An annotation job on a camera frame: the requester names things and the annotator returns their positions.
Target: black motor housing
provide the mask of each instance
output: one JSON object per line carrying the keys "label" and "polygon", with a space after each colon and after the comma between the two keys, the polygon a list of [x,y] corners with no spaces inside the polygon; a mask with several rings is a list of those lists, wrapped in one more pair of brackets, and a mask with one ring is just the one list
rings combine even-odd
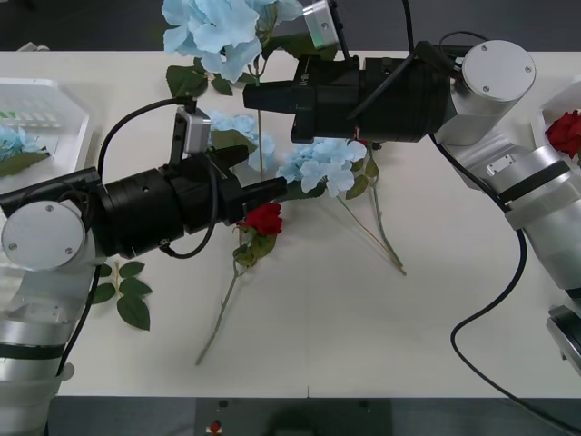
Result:
{"label": "black motor housing", "polygon": [[449,77],[419,59],[359,117],[348,120],[350,112],[402,62],[368,58],[361,70],[357,56],[338,62],[303,56],[294,80],[246,85],[244,105],[295,114],[290,134],[294,143],[356,136],[378,142],[417,142],[441,127],[449,96]]}

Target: light blue hydrangea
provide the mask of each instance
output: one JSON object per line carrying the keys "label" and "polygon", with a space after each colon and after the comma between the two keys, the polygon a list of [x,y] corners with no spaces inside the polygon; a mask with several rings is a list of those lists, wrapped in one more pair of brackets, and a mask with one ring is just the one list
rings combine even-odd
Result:
{"label": "light blue hydrangea", "polygon": [[[212,130],[237,130],[249,140],[252,141],[257,147],[259,145],[258,137],[258,123],[256,119],[251,115],[236,115],[227,116],[219,112],[209,112],[208,115],[212,120]],[[274,139],[269,134],[262,134],[262,167],[265,170],[275,166],[274,152],[276,144]],[[248,158],[248,165],[254,171],[261,170],[261,154],[258,149],[256,149]]]}
{"label": "light blue hydrangea", "polygon": [[0,162],[20,153],[39,153],[36,138],[26,134],[25,129],[18,128],[18,132],[9,127],[0,125]]}
{"label": "light blue hydrangea", "polygon": [[276,3],[276,25],[292,21],[302,15],[302,5],[297,0],[246,0],[246,4],[261,15],[261,20],[271,20],[268,6]]}
{"label": "light blue hydrangea", "polygon": [[277,175],[287,183],[300,181],[304,193],[313,190],[325,179],[331,197],[348,191],[355,184],[352,163],[365,157],[362,143],[344,139],[317,138],[314,144],[296,144],[292,153],[284,155],[285,164]]}
{"label": "light blue hydrangea", "polygon": [[163,16],[175,26],[163,35],[165,51],[199,57],[207,71],[236,82],[262,51],[256,24],[273,4],[276,24],[302,14],[297,0],[163,0]]}

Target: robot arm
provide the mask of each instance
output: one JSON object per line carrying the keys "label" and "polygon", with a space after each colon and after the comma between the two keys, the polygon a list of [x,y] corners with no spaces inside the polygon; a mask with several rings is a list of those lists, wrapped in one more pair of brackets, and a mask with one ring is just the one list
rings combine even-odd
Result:
{"label": "robot arm", "polygon": [[[305,8],[305,18],[316,46],[339,43],[347,53],[335,8],[322,0]],[[574,300],[551,311],[547,327],[581,375],[581,173],[550,145],[532,150],[496,128],[535,78],[531,56],[509,42],[437,50],[422,41],[406,59],[368,58],[363,69],[357,56],[303,57],[292,81],[246,86],[244,103],[294,114],[295,143],[315,136],[417,142],[430,134],[496,194],[510,225]]]}
{"label": "robot arm", "polygon": [[26,269],[0,312],[0,435],[42,433],[51,399],[72,376],[63,371],[65,345],[106,257],[156,248],[179,257],[171,241],[237,223],[286,193],[284,179],[242,188],[230,168],[248,158],[247,148],[208,150],[209,131],[208,117],[189,103],[177,110],[161,168],[107,185],[91,168],[0,196],[3,249]]}

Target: white plastic tray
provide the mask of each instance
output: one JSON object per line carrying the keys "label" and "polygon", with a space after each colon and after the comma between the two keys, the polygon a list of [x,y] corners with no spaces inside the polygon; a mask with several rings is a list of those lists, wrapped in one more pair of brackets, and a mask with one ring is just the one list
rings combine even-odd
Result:
{"label": "white plastic tray", "polygon": [[0,124],[24,127],[51,155],[21,173],[0,178],[0,194],[84,168],[93,123],[76,97],[52,80],[0,78]]}

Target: floor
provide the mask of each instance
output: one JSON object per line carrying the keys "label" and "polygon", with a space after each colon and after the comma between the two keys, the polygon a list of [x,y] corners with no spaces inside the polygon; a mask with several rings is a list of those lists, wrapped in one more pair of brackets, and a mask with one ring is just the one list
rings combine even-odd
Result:
{"label": "floor", "polygon": [[[406,49],[399,0],[338,1],[350,49]],[[31,2],[34,11],[28,7]],[[161,3],[161,0],[9,0],[0,3],[0,50],[16,50],[29,41],[48,45],[52,50],[161,50],[162,33],[167,28],[160,14]],[[446,32],[466,29],[513,41],[531,51],[581,50],[578,0],[410,0],[410,3],[417,40],[437,42]],[[304,22],[298,20],[281,26],[279,31],[287,34],[305,28]],[[215,402],[58,398],[51,411],[51,435],[202,435],[203,422],[195,424],[195,417],[213,411]],[[544,400],[538,404],[581,425],[579,401]],[[501,400],[395,400],[390,402],[390,409],[393,436],[561,434]],[[198,431],[194,430],[195,425],[199,426]]]}
{"label": "floor", "polygon": [[[263,436],[260,428],[283,400],[230,401],[226,416],[219,400],[210,399],[121,399],[58,398],[51,410],[51,436],[202,436],[213,420],[220,419],[225,436]],[[304,400],[306,403],[321,401]],[[333,410],[345,410],[346,401],[334,401]],[[579,401],[535,400],[559,418],[581,426]],[[360,401],[353,401],[359,407]],[[559,436],[508,400],[393,400],[368,401],[364,412],[369,420],[385,420],[383,432],[360,430],[366,423],[357,419],[337,419],[346,429],[330,436]]]}

